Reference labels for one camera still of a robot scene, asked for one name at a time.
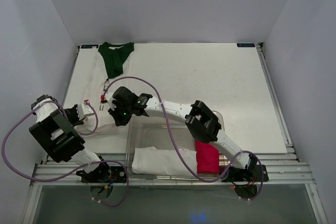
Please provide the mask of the white and green t-shirt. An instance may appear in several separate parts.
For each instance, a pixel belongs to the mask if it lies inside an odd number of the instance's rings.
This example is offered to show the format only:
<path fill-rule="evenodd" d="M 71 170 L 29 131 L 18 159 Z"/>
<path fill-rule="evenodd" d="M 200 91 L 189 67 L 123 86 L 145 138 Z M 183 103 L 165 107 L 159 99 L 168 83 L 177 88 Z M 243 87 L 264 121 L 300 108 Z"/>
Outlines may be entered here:
<path fill-rule="evenodd" d="M 70 80 L 64 106 L 66 108 L 89 100 L 97 114 L 84 120 L 76 130 L 84 136 L 113 134 L 115 123 L 108 111 L 99 110 L 101 95 L 106 89 L 113 93 L 117 86 L 109 86 L 116 78 L 130 73 L 130 56 L 134 43 L 110 44 L 104 42 L 97 49 L 78 49 L 75 67 Z"/>

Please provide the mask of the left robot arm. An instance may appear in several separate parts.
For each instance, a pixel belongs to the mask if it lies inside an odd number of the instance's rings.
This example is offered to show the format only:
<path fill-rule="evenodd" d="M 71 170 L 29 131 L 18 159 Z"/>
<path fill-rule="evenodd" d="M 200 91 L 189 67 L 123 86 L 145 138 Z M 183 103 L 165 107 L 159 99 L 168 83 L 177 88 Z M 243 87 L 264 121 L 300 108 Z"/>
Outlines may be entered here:
<path fill-rule="evenodd" d="M 98 154 L 85 148 L 84 134 L 75 127 L 83 125 L 89 116 L 98 117 L 88 100 L 70 109 L 62 109 L 57 100 L 47 94 L 31 105 L 36 123 L 29 132 L 53 161 L 87 164 L 76 175 L 90 183 L 103 183 L 111 178 L 111 168 Z"/>

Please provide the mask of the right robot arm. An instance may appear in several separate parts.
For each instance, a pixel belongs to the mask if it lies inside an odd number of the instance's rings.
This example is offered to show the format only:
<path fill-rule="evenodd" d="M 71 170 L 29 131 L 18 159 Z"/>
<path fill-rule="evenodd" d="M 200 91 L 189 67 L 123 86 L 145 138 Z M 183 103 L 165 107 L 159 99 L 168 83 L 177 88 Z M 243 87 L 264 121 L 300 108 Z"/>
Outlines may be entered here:
<path fill-rule="evenodd" d="M 227 180 L 261 182 L 264 178 L 264 167 L 258 157 L 242 150 L 226 134 L 219 118 L 202 101 L 179 104 L 163 101 L 159 94 L 136 95 L 126 87 L 119 87 L 114 93 L 105 91 L 101 102 L 109 105 L 108 112 L 116 126 L 126 126 L 133 115 L 164 118 L 167 122 L 173 120 L 185 124 L 195 140 L 213 146 L 230 161 L 224 170 Z"/>

